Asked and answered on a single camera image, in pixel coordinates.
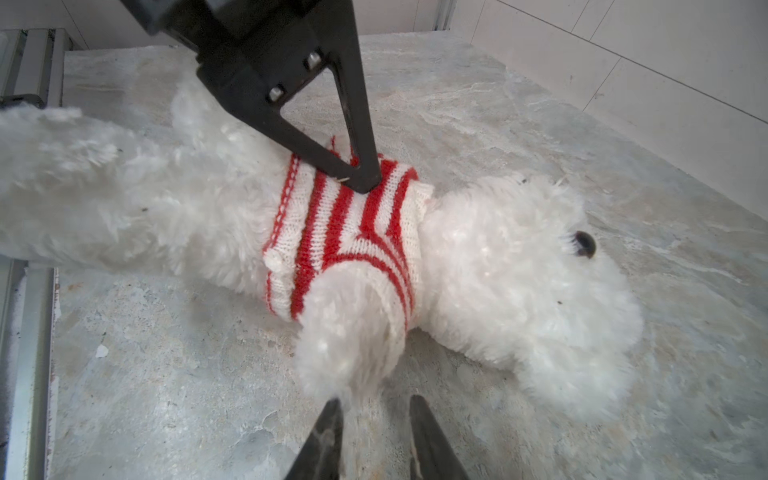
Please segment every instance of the stuffed animal's body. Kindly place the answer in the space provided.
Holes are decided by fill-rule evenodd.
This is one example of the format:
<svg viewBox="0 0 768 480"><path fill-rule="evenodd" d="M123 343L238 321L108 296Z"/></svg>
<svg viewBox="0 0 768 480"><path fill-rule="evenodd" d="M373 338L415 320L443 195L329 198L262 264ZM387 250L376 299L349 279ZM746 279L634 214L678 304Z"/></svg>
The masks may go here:
<svg viewBox="0 0 768 480"><path fill-rule="evenodd" d="M74 108L0 112L0 253L262 297L302 324L296 367L323 399L375 393L418 327L576 419L615 415L643 323L573 190L516 174L434 198L383 160L385 181L354 194L196 79L172 111L177 146Z"/></svg>

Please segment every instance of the white wall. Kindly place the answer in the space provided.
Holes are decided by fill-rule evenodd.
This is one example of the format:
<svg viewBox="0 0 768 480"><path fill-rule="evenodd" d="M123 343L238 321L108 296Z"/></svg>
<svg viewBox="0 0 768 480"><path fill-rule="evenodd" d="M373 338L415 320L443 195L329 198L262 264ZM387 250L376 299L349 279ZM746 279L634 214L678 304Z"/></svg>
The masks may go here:
<svg viewBox="0 0 768 480"><path fill-rule="evenodd" d="M353 0L361 35L432 30L440 0ZM4 0L0 30L67 29L81 48L167 45L165 35L150 37L119 0Z"/></svg>
<svg viewBox="0 0 768 480"><path fill-rule="evenodd" d="M458 0L451 30L768 219L768 2Z"/></svg>

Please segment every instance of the plush toy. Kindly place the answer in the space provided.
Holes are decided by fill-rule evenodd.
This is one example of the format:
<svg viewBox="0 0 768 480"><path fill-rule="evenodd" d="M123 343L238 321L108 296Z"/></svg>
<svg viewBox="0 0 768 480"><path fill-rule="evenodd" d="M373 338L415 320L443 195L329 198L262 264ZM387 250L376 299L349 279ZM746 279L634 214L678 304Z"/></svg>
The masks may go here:
<svg viewBox="0 0 768 480"><path fill-rule="evenodd" d="M160 145L77 108L0 112L0 252L264 298L303 326L296 368L322 399L375 394L421 328L575 419L617 414L643 322L565 183L520 173L435 198L382 157L361 195L194 78L172 114L178 142ZM355 161L343 136L329 148Z"/></svg>

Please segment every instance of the metal bolt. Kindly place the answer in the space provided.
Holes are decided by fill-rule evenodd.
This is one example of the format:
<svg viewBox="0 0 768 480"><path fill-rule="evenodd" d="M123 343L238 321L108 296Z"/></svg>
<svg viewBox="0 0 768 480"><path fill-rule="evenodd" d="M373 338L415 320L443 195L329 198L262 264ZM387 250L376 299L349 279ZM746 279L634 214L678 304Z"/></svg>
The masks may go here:
<svg viewBox="0 0 768 480"><path fill-rule="evenodd" d="M322 61L322 58L320 58L320 55L313 51L310 53L310 56L306 58L306 66L309 70L314 70L317 65L320 65L320 62Z"/></svg>
<svg viewBox="0 0 768 480"><path fill-rule="evenodd" d="M283 89L280 86L272 87L272 90L270 90L270 101L273 103L278 101L283 96L283 93Z"/></svg>

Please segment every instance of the stuffed animal's eye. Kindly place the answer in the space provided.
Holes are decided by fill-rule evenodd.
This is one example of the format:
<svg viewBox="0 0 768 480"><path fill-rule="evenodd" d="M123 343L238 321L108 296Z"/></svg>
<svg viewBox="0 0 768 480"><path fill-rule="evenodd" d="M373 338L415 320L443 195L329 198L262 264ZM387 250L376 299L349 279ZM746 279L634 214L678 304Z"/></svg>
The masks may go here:
<svg viewBox="0 0 768 480"><path fill-rule="evenodd" d="M578 248L576 254L580 257L592 258L594 253L598 251L598 243L587 232L577 231L574 235L574 242Z"/></svg>

